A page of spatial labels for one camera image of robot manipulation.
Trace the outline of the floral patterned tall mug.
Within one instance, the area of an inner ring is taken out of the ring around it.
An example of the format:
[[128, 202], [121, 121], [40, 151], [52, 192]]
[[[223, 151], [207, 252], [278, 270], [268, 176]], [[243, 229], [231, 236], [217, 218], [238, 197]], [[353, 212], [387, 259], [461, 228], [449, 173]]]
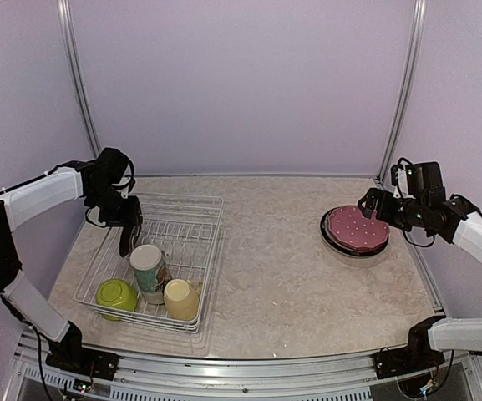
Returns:
[[141, 245], [131, 252], [129, 263], [144, 299], [152, 305], [163, 305], [166, 285], [172, 280], [165, 253], [155, 245]]

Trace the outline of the small black plate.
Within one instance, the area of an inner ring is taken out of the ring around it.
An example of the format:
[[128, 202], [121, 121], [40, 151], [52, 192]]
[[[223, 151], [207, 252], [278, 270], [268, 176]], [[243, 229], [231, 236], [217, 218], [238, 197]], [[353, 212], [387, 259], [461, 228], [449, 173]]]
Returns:
[[119, 255], [127, 257], [136, 247], [141, 233], [141, 225], [126, 226], [122, 229], [119, 239]]

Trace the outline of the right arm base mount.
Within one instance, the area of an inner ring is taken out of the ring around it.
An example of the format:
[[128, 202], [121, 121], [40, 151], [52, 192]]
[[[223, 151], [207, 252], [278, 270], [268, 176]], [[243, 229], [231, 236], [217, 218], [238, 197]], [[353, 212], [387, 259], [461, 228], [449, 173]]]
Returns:
[[392, 378], [442, 365], [444, 354], [429, 344], [428, 330], [443, 316], [424, 319], [408, 330], [407, 344], [401, 348], [381, 348], [373, 355], [377, 379]]

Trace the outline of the maroon pink plate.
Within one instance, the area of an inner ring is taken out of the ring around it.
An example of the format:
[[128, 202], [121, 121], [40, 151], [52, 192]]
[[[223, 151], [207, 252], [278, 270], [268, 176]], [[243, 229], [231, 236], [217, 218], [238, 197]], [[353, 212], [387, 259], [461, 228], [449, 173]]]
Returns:
[[357, 206], [338, 206], [330, 211], [326, 226], [329, 236], [338, 245], [351, 251], [375, 251], [389, 239], [388, 225], [363, 216]]

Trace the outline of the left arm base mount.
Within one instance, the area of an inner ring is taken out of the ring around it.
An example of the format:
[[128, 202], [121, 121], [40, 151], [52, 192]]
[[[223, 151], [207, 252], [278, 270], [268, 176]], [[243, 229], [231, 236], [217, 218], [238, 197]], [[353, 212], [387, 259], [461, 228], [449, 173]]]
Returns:
[[60, 341], [48, 339], [46, 364], [90, 378], [114, 380], [120, 356], [116, 353], [86, 348], [82, 333], [72, 322]]

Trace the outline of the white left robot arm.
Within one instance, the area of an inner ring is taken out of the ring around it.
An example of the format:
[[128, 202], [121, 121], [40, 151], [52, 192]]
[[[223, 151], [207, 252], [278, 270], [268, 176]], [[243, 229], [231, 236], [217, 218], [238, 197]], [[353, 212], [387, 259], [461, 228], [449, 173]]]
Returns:
[[80, 329], [45, 297], [26, 275], [22, 231], [50, 211], [82, 201], [95, 211], [99, 228], [119, 228], [119, 254], [134, 249], [143, 224], [140, 200], [133, 195], [134, 163], [115, 148], [89, 161], [61, 163], [23, 183], [0, 190], [0, 299], [18, 320], [46, 338], [52, 354], [75, 372], [90, 363]]

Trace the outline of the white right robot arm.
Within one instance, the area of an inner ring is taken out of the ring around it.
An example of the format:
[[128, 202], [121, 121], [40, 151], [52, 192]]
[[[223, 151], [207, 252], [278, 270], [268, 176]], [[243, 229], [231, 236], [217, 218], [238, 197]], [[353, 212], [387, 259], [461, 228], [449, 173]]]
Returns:
[[[358, 201], [358, 208], [364, 217], [374, 216], [394, 228], [423, 228], [482, 265], [482, 212], [463, 197], [429, 206], [420, 199], [397, 198], [389, 191], [371, 188]], [[400, 362], [407, 370], [417, 371], [434, 351], [448, 350], [482, 353], [482, 317], [442, 317], [436, 322], [417, 324], [410, 329]]]

